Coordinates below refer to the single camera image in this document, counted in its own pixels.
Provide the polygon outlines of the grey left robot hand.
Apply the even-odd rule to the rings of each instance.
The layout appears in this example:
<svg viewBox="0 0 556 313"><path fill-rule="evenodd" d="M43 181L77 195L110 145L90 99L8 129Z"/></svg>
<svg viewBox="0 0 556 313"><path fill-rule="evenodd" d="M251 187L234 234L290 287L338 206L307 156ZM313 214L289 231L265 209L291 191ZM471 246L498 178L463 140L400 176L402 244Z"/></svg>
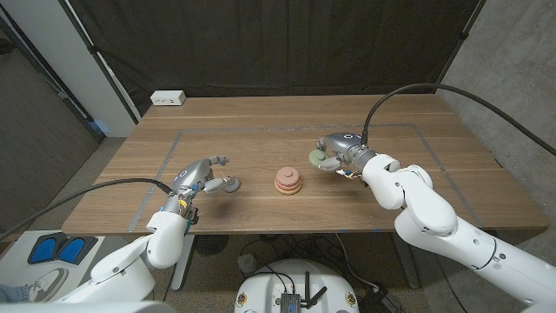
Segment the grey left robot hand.
<svg viewBox="0 0 556 313"><path fill-rule="evenodd" d="M214 178L212 165L225 166L228 158L225 156L212 156L198 160L188 165L175 177L171 185L171 193L166 198L161 211L167 211L186 216L187 210L192 207L192 201L199 192L206 195L224 190L228 193L237 191L241 182L237 177L226 176Z"/></svg>

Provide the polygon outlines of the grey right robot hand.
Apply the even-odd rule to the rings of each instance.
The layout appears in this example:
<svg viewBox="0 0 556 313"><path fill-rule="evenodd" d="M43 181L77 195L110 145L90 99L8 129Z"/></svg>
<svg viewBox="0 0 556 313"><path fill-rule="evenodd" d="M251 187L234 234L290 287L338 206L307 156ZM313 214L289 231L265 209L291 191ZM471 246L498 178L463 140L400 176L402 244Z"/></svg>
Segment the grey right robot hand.
<svg viewBox="0 0 556 313"><path fill-rule="evenodd" d="M353 165L356 173L361 175L366 164L377 155L375 150L361 141L360 135L348 132L337 132L320 138L316 149L330 152L331 157L316 165L316 169L333 172L339 170L343 164L347 164Z"/></svg>

